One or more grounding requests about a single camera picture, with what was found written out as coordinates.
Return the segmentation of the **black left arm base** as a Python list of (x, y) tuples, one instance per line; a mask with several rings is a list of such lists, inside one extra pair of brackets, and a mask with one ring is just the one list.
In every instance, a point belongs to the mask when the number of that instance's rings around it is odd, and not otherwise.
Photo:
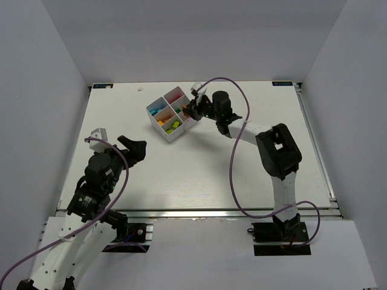
[(113, 232), (113, 240), (102, 250), (103, 253), (147, 253), (153, 234), (153, 223), (131, 218), (110, 210), (101, 218), (100, 224), (107, 225)]

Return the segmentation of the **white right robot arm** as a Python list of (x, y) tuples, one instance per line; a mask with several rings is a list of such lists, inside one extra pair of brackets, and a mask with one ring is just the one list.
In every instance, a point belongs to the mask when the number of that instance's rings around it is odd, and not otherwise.
[(194, 98), (183, 108), (183, 113), (195, 121), (203, 117), (215, 121), (221, 135), (235, 140), (229, 163), (229, 182), (237, 207), (241, 208), (233, 188), (232, 173), (236, 147), (242, 140), (258, 148), (263, 168), (271, 176), (275, 202), (270, 215), (273, 222), (285, 230), (297, 226), (300, 214), (296, 208), (295, 179), (302, 154), (288, 127), (283, 123), (273, 127), (260, 126), (244, 120), (233, 112), (225, 91), (214, 92), (212, 99), (199, 94), (196, 89), (191, 94)]

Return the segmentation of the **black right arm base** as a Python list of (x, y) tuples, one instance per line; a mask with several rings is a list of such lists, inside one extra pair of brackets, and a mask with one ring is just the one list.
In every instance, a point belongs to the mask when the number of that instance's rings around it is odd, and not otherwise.
[(252, 223), (247, 233), (253, 238), (254, 255), (257, 257), (310, 256), (311, 249), (306, 224), (301, 222), (289, 233), (283, 234), (273, 222)]

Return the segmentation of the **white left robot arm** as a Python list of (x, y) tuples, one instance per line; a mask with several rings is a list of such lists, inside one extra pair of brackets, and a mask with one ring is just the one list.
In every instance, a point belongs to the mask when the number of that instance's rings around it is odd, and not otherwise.
[(119, 149), (92, 135), (85, 140), (94, 151), (78, 180), (57, 241), (47, 246), (47, 257), (18, 289), (75, 289), (99, 252), (127, 244), (126, 215), (112, 209), (110, 195), (122, 173), (144, 160), (145, 141), (119, 136)]

